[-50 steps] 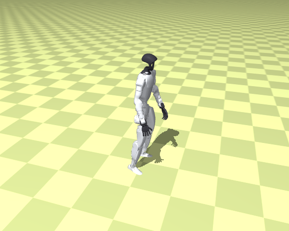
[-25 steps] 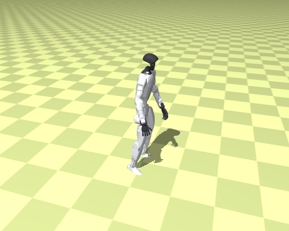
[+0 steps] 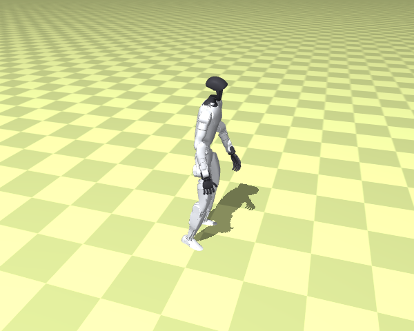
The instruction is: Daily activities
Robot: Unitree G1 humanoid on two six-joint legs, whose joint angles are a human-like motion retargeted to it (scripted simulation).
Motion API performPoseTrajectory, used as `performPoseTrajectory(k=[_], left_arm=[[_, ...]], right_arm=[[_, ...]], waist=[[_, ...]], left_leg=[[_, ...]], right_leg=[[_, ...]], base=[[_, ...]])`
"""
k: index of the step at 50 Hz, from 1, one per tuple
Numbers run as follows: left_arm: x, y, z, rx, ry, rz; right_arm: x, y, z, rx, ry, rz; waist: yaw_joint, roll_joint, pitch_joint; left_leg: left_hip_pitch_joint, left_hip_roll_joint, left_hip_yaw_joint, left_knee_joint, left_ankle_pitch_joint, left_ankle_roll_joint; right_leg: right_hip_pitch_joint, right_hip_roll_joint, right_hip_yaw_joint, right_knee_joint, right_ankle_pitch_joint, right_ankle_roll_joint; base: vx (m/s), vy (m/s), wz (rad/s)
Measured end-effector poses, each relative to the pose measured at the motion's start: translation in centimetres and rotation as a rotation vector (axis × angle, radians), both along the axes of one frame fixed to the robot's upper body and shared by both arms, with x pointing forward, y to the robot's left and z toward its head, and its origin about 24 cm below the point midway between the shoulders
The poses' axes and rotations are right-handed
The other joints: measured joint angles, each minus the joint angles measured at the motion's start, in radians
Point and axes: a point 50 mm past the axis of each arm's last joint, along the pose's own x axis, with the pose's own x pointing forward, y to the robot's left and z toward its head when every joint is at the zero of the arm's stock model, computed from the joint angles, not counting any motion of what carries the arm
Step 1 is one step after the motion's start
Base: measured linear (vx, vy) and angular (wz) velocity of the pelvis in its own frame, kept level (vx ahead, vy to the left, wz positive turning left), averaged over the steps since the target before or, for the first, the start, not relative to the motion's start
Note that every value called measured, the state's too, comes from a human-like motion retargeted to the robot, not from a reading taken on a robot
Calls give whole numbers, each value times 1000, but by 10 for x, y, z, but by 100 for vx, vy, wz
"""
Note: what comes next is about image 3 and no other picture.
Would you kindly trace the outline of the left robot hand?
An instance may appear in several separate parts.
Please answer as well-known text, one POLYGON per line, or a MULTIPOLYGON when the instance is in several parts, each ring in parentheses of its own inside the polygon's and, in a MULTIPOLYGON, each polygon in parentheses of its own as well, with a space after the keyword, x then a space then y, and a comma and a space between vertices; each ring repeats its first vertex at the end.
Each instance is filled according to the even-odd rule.
POLYGON ((241 161, 239 159, 239 157, 235 154, 235 149, 234 147, 230 147, 230 153, 228 153, 231 156, 231 160, 233 162, 233 169, 234 171, 238 171, 241 168, 241 161))

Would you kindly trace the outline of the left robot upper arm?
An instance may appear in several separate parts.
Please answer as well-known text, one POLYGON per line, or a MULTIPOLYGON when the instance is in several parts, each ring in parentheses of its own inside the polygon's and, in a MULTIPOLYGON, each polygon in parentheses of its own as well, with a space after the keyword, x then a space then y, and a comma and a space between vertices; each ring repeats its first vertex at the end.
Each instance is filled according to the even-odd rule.
MULTIPOLYGON (((219 101, 220 103, 221 103, 221 107, 222 107, 222 100, 221 101, 219 101)), ((221 112, 221 118, 222 118, 222 112, 221 112)), ((226 129, 226 125, 225 125, 225 123, 224 122, 222 122, 222 121, 220 121, 219 122, 219 125, 218 125, 218 128, 217 128, 217 132, 221 132, 221 131, 223 131, 223 130, 225 130, 226 129)))

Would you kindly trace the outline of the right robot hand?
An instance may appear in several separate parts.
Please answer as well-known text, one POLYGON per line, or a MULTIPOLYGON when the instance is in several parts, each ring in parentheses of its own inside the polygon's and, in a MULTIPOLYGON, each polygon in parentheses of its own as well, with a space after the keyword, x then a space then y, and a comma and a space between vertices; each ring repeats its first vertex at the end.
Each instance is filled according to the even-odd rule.
MULTIPOLYGON (((209 173, 209 171, 208 171, 208 173, 209 173)), ((204 180, 204 182, 203 182, 204 193, 203 194, 208 194, 208 189, 210 191, 210 194, 212 194, 211 188, 212 188, 213 192, 215 192, 213 185, 215 187, 217 187, 217 184, 215 184, 213 182, 213 180, 210 179, 210 173, 209 173, 209 177, 206 177, 206 178, 203 178, 202 173, 201 173, 201 179, 204 180)))

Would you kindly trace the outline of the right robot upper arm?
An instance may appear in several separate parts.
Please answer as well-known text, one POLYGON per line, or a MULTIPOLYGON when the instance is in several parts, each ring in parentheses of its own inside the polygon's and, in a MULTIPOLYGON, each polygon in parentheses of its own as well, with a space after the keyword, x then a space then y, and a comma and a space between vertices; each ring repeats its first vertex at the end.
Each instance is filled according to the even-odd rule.
POLYGON ((203 110, 199 114, 197 132, 196 132, 195 142, 194 142, 195 150, 197 150, 197 145, 199 143, 203 143, 203 139, 206 136, 208 126, 210 125, 210 122, 212 120, 211 114, 212 112, 208 110, 203 110))

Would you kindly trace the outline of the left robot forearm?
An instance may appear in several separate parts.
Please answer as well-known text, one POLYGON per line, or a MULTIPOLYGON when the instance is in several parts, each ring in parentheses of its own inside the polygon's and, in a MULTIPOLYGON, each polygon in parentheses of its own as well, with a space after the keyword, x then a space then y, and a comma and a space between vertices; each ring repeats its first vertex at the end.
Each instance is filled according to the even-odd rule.
POLYGON ((234 146, 232 145, 232 143, 231 143, 231 141, 230 141, 230 139, 229 139, 229 137, 228 137, 227 134, 228 133, 227 133, 227 131, 225 129, 225 130, 221 131, 218 135, 221 138, 221 141, 222 141, 222 143, 223 143, 223 145, 224 145, 227 153, 230 153, 231 152, 230 151, 230 147, 231 146, 234 147, 234 146))

